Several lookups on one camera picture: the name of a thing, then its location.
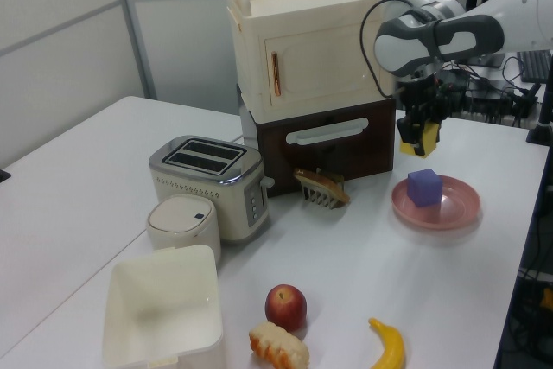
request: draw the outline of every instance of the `white wall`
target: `white wall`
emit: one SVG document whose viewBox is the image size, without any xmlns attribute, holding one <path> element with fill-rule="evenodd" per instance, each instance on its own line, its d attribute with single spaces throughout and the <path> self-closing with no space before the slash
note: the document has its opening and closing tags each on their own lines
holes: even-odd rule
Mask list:
<svg viewBox="0 0 553 369">
<path fill-rule="evenodd" d="M 226 0 L 129 0 L 158 99 L 238 114 Z"/>
<path fill-rule="evenodd" d="M 0 169 L 143 95 L 121 0 L 0 0 Z"/>
</svg>

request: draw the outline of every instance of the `drawer handle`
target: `drawer handle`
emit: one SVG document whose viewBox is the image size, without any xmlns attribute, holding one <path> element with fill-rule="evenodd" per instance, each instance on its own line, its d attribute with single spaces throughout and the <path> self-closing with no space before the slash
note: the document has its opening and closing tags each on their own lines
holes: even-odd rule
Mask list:
<svg viewBox="0 0 553 369">
<path fill-rule="evenodd" d="M 323 125 L 314 129 L 294 131 L 286 135 L 286 143 L 305 146 L 334 140 L 336 138 L 350 137 L 363 132 L 369 125 L 366 118 L 344 121 L 342 123 Z"/>
<path fill-rule="evenodd" d="M 273 79 L 275 80 L 275 95 L 280 97 L 280 75 L 278 74 L 278 55 L 273 52 L 270 57 L 273 60 Z"/>
</svg>

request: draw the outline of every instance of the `yellow banana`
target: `yellow banana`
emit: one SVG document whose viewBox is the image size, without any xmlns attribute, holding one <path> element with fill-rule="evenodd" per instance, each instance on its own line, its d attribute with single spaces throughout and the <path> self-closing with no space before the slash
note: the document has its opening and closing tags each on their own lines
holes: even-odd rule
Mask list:
<svg viewBox="0 0 553 369">
<path fill-rule="evenodd" d="M 400 369 L 404 367 L 405 347 L 401 333 L 392 326 L 386 326 L 377 319 L 369 319 L 369 324 L 376 330 L 384 343 L 384 353 L 371 369 Z"/>
</svg>

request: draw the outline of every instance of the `bread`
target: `bread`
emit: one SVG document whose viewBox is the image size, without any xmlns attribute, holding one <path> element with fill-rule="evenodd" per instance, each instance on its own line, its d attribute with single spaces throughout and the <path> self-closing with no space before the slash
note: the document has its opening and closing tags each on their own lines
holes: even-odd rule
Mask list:
<svg viewBox="0 0 553 369">
<path fill-rule="evenodd" d="M 275 369 L 306 369 L 309 365 L 308 347 L 293 334 L 268 321 L 250 330 L 250 346 Z"/>
</svg>

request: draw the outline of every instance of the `cabinet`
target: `cabinet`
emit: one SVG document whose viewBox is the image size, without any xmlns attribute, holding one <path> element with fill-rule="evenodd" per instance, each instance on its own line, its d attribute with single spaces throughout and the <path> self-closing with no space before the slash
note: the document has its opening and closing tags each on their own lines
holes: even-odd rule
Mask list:
<svg viewBox="0 0 553 369">
<path fill-rule="evenodd" d="M 382 99 L 365 63 L 359 32 L 378 0 L 227 0 L 238 85 L 256 123 L 269 123 Z M 363 31 L 378 83 L 394 79 L 380 68 L 372 45 L 380 8 Z"/>
</svg>

